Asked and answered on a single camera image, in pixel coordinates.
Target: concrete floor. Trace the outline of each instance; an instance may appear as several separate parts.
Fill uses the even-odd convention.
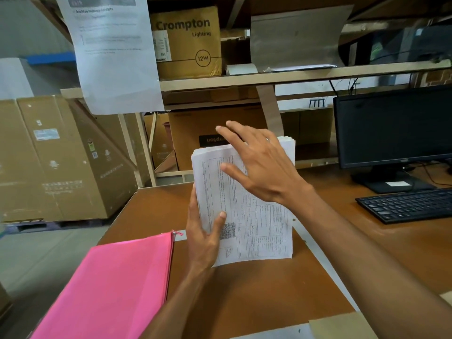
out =
[[[0,282],[14,302],[0,319],[0,338],[26,339],[107,229],[103,226],[0,238]]]

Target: qr code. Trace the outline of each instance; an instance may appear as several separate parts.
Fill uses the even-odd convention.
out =
[[[229,222],[223,227],[220,240],[235,238],[235,222]]]

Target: monitor stand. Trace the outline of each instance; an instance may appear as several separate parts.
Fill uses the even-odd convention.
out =
[[[404,165],[375,165],[369,173],[352,175],[352,180],[366,186],[377,194],[411,192],[436,189],[403,170]]]

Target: printed document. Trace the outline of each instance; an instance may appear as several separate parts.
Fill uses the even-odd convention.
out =
[[[278,137],[295,162],[295,141]],[[246,174],[239,154],[231,145],[196,149],[192,155],[199,214],[202,227],[212,231],[220,211],[227,213],[214,266],[256,259],[291,258],[292,213],[282,205],[264,202],[248,193],[220,170],[222,162],[234,164]]]
[[[93,114],[162,111],[147,0],[57,0]]]

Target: stack of papers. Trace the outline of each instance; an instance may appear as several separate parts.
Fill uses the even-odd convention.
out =
[[[172,232],[93,247],[31,339],[138,339],[166,299]]]
[[[292,163],[295,141],[278,137]],[[196,149],[192,155],[193,175],[202,227],[207,233],[220,211],[227,213],[214,266],[257,259],[291,258],[292,213],[282,205],[264,202],[248,193],[220,170],[221,163],[246,168],[232,145]]]

